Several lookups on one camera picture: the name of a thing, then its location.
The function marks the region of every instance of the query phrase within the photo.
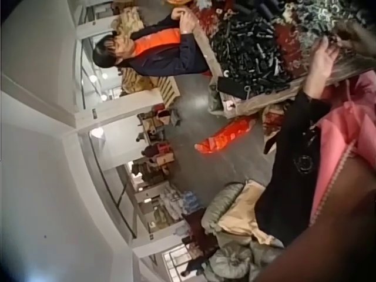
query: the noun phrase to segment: beige cloth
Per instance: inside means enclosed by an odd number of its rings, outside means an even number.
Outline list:
[[[254,205],[265,187],[250,181],[244,187],[231,208],[221,217],[218,225],[231,234],[239,236],[254,235],[260,244],[270,244],[274,237],[262,232],[256,222]]]

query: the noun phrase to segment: pink garment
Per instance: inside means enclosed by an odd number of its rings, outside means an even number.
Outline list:
[[[311,219],[352,142],[353,152],[376,169],[376,74],[373,70],[340,83],[331,97],[333,108],[321,128],[321,160]]]

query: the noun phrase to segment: concrete floor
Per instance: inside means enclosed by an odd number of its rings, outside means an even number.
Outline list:
[[[162,1],[140,0],[140,14],[147,25],[163,19],[171,6]],[[235,140],[222,152],[201,155],[194,144],[216,133],[229,121],[207,111],[208,77],[184,75],[176,77],[182,94],[174,107],[182,121],[179,127],[166,129],[167,139],[176,155],[171,182],[181,190],[195,192],[207,206],[228,182],[254,179],[267,184],[271,177],[274,155],[264,156],[261,124]]]

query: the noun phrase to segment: orange bag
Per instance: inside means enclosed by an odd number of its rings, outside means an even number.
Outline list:
[[[243,116],[226,125],[214,136],[205,139],[194,148],[202,154],[218,152],[230,144],[234,139],[250,131],[256,123],[257,116]]]

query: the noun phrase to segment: dark hair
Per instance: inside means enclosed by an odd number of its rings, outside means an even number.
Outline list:
[[[93,50],[93,62],[100,68],[108,69],[115,66],[116,56],[106,47],[105,43],[108,41],[114,41],[114,34],[108,34],[104,36],[96,45]]]

